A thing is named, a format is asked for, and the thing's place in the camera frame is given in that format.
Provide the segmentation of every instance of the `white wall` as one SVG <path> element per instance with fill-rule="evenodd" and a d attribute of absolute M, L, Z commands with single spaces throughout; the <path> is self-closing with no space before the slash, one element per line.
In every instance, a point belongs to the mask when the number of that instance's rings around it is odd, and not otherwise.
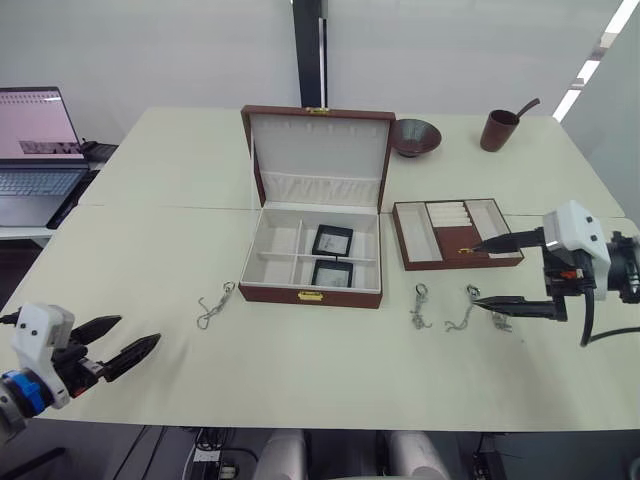
<path fill-rule="evenodd" d="M 329 0 L 329 106 L 551 115 L 620 0 Z"/>
<path fill-rule="evenodd" d="M 289 0 L 0 1 L 0 86 L 57 85 L 79 136 L 149 106 L 299 105 Z"/>
<path fill-rule="evenodd" d="M 640 13 L 636 9 L 562 121 L 626 215 L 640 225 Z"/>

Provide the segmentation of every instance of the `table surface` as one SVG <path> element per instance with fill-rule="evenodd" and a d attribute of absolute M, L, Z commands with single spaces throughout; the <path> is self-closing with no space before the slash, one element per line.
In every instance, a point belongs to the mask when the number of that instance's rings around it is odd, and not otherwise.
<path fill-rule="evenodd" d="M 29 238 L 50 238 L 55 230 L 45 227 L 0 227 L 0 240 L 24 240 Z"/>
<path fill-rule="evenodd" d="M 552 117 L 523 117 L 512 138 L 497 153 L 479 147 L 483 116 L 397 117 L 433 123 L 442 132 L 443 141 L 417 160 L 392 153 L 383 212 L 390 212 L 396 201 L 493 197 L 508 215 L 543 215 L 573 199 L 594 215 L 624 216 Z M 239 111 L 148 110 L 80 203 L 259 207 Z"/>
<path fill-rule="evenodd" d="M 513 333 L 472 310 L 460 322 L 465 286 L 483 296 L 544 299 L 542 260 L 525 251 L 517 267 L 405 272 L 390 215 L 381 215 L 384 297 L 379 310 L 246 302 L 233 293 L 208 330 L 196 327 L 204 296 L 238 281 L 257 212 L 216 209 L 76 208 L 4 309 L 26 301 L 61 305 L 77 324 L 123 320 L 90 346 L 107 360 L 134 339 L 162 339 L 134 370 L 101 382 L 45 416 L 139 424 L 424 430 L 601 430 L 640 428 L 640 336 L 578 346 L 581 298 L 570 321 L 511 319 Z M 541 224 L 506 217 L 512 230 Z M 626 219 L 609 233 L 636 234 Z M 410 320 L 418 282 L 429 288 L 430 329 Z M 640 306 L 609 295 L 596 306 L 595 332 L 638 324 Z M 8 345 L 12 331 L 0 329 Z M 17 367 L 0 349 L 0 371 Z"/>

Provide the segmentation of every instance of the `black cable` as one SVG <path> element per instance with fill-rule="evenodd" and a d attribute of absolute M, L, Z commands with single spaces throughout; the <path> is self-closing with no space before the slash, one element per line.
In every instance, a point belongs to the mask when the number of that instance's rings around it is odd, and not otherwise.
<path fill-rule="evenodd" d="M 496 450 L 496 453 L 497 453 L 498 455 L 503 456 L 503 457 L 517 458 L 518 460 L 523 460 L 523 459 L 524 459 L 524 457 L 521 457 L 521 456 L 519 456 L 519 455 L 511 455 L 510 453 L 504 453 L 504 452 L 500 452 L 500 451 L 498 451 L 498 450 Z"/>
<path fill-rule="evenodd" d="M 202 475 L 200 475 L 200 480 L 207 480 L 207 470 L 209 469 L 209 463 L 210 462 L 205 462 L 202 468 Z"/>
<path fill-rule="evenodd" d="M 608 332 L 598 333 L 589 339 L 589 343 L 600 340 L 601 338 L 612 337 L 613 335 L 622 335 L 623 333 L 640 332 L 640 327 L 619 328 L 617 330 L 609 330 Z"/>
<path fill-rule="evenodd" d="M 584 329 L 582 330 L 582 339 L 580 340 L 580 346 L 586 347 L 591 341 L 591 331 L 593 330 L 593 315 L 594 315 L 594 297 L 593 288 L 585 288 L 584 290 Z"/>
<path fill-rule="evenodd" d="M 224 447 L 229 441 L 229 432 L 231 432 L 231 429 L 222 428 L 221 431 L 222 431 L 222 439 L 220 439 L 220 436 L 218 437 L 218 446 Z"/>
<path fill-rule="evenodd" d="M 160 446 L 160 443 L 162 442 L 162 438 L 164 437 L 165 433 L 167 433 L 167 427 L 162 427 L 162 430 L 160 430 L 160 435 L 158 435 L 158 439 L 156 440 L 156 444 L 153 446 L 153 450 L 151 451 L 151 456 L 149 457 L 149 461 L 147 462 L 147 467 L 144 469 L 144 473 L 142 474 L 141 480 L 144 480 L 145 478 L 147 478 L 147 474 L 149 473 L 149 469 L 151 469 L 151 464 L 153 463 L 153 459 L 156 456 L 156 452 L 158 451 L 158 447 Z"/>
<path fill-rule="evenodd" d="M 236 429 L 235 428 L 230 428 L 229 429 L 229 440 L 227 440 L 228 443 L 233 442 L 233 440 L 236 438 Z"/>
<path fill-rule="evenodd" d="M 223 447 L 220 449 L 220 452 L 244 452 L 248 455 L 251 455 L 253 457 L 253 459 L 256 461 L 256 463 L 258 463 L 258 455 L 256 455 L 256 452 L 254 452 L 253 450 L 250 450 L 248 448 L 242 448 L 242 447 Z"/>
<path fill-rule="evenodd" d="M 208 429 L 201 428 L 196 436 L 196 448 L 205 452 L 213 451 L 213 445 L 209 439 Z"/>
<path fill-rule="evenodd" d="M 482 441 L 484 440 L 484 432 L 480 432 L 480 441 L 478 442 L 478 447 L 476 448 L 476 451 L 474 452 L 476 455 L 478 453 L 480 453 L 480 449 L 482 448 Z"/>
<path fill-rule="evenodd" d="M 120 475 L 120 472 L 122 471 L 125 464 L 127 463 L 127 460 L 129 460 L 129 457 L 133 453 L 133 450 L 136 448 L 140 440 L 142 440 L 142 437 L 148 431 L 148 428 L 149 428 L 149 425 L 143 425 L 143 427 L 140 429 L 140 431 L 138 432 L 138 435 L 136 436 L 136 439 L 133 441 L 133 443 L 129 447 L 129 451 L 127 451 L 127 454 L 125 455 L 124 459 L 122 460 L 122 463 L 118 467 L 118 470 L 116 470 L 116 474 L 113 476 L 112 480 L 116 480 L 116 478 L 118 478 L 118 475 Z"/>
<path fill-rule="evenodd" d="M 591 335 L 591 332 L 593 330 L 593 317 L 594 317 L 594 297 L 593 297 L 592 289 L 585 290 L 584 301 L 585 301 L 584 330 L 582 332 L 582 340 L 580 341 L 580 346 L 586 347 L 588 344 L 593 343 L 596 340 L 612 337 L 614 335 L 640 332 L 640 327 L 629 327 L 629 328 L 619 328 L 616 330 L 609 330 L 607 332 Z"/>

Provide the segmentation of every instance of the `brown cup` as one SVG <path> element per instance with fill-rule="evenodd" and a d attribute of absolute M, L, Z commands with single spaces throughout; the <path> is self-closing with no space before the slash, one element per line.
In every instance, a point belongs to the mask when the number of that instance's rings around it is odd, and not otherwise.
<path fill-rule="evenodd" d="M 506 110 L 493 110 L 484 125 L 480 146 L 487 152 L 497 152 L 507 142 L 520 119 Z"/>

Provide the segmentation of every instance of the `white table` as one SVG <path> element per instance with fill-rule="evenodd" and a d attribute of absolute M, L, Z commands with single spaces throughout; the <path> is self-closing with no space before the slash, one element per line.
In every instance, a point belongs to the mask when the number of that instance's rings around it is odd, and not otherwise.
<path fill-rule="evenodd" d="M 135 338 L 163 337 L 135 370 L 102 382 L 61 411 L 69 420 L 309 428 L 601 430 L 640 428 L 640 335 L 578 346 L 583 300 L 570 321 L 512 319 L 512 334 L 472 311 L 465 331 L 445 333 L 483 296 L 544 299 L 540 252 L 517 267 L 405 272 L 390 215 L 382 215 L 384 298 L 379 310 L 249 303 L 239 292 L 207 331 L 196 328 L 204 296 L 240 277 L 257 212 L 79 207 L 56 233 L 4 313 L 26 301 L 56 303 L 78 323 L 124 319 L 90 346 L 108 359 Z M 539 217 L 507 217 L 514 231 Z M 626 219 L 604 228 L 637 233 Z M 430 290 L 431 329 L 410 321 L 414 285 Z M 640 306 L 612 294 L 594 332 L 640 323 Z M 0 329 L 8 345 L 11 329 Z M 17 366 L 0 349 L 0 371 Z"/>
<path fill-rule="evenodd" d="M 393 202 L 495 198 L 505 214 L 543 215 L 577 200 L 594 215 L 624 213 L 552 117 L 523 117 L 497 153 L 479 147 L 485 117 L 422 118 L 442 132 L 430 154 L 392 154 L 383 212 Z M 259 207 L 238 110 L 153 108 L 131 130 L 80 200 L 83 205 Z"/>
<path fill-rule="evenodd" d="M 44 248 L 55 230 L 45 227 L 0 227 L 0 241 L 2 240 L 33 240 Z"/>

